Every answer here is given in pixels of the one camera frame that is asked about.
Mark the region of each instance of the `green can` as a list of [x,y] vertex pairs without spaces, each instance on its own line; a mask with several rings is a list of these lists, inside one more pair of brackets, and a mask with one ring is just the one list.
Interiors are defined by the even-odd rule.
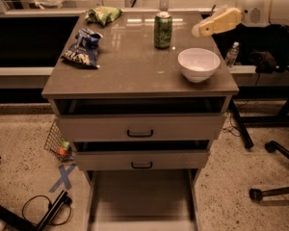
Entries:
[[159,49],[171,46],[172,17],[167,12],[159,12],[154,19],[154,46]]

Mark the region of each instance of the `chair wheel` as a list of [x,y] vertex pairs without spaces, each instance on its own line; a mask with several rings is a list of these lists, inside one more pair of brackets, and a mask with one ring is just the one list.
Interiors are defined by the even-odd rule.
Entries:
[[267,151],[269,153],[272,153],[272,152],[275,152],[276,151],[276,147],[273,145],[273,143],[270,141],[270,142],[267,142],[265,144],[265,148],[267,149]]
[[262,191],[258,189],[250,189],[250,199],[261,201],[263,199]]

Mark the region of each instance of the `blue tape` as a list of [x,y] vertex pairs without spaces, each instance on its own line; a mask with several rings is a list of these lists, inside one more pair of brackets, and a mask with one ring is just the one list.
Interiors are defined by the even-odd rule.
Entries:
[[72,164],[67,170],[65,169],[65,167],[63,165],[59,166],[59,171],[61,173],[61,177],[60,179],[55,183],[55,185],[49,190],[51,193],[55,192],[62,183],[65,184],[66,189],[70,190],[71,189],[71,184],[70,181],[68,179],[68,175],[76,168],[75,164]]

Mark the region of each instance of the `brown countertop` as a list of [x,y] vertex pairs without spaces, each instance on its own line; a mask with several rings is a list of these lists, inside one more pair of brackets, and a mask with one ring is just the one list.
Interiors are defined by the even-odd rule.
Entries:
[[42,92],[48,99],[221,96],[238,92],[224,62],[201,83],[188,81],[179,70],[178,54],[188,48],[206,48],[222,57],[211,37],[194,38],[192,27],[199,12],[172,12],[171,47],[156,49],[153,42],[155,13],[128,12],[102,27],[87,24],[82,14],[63,53],[75,42],[81,28],[103,35],[99,41],[99,69],[82,69],[59,59]]

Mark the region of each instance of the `clear bottle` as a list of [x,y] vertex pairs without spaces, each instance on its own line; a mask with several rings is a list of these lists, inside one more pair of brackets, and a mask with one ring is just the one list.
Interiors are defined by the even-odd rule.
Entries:
[[233,67],[235,61],[240,52],[240,47],[238,42],[234,42],[231,48],[228,50],[227,55],[225,56],[225,63],[228,67]]

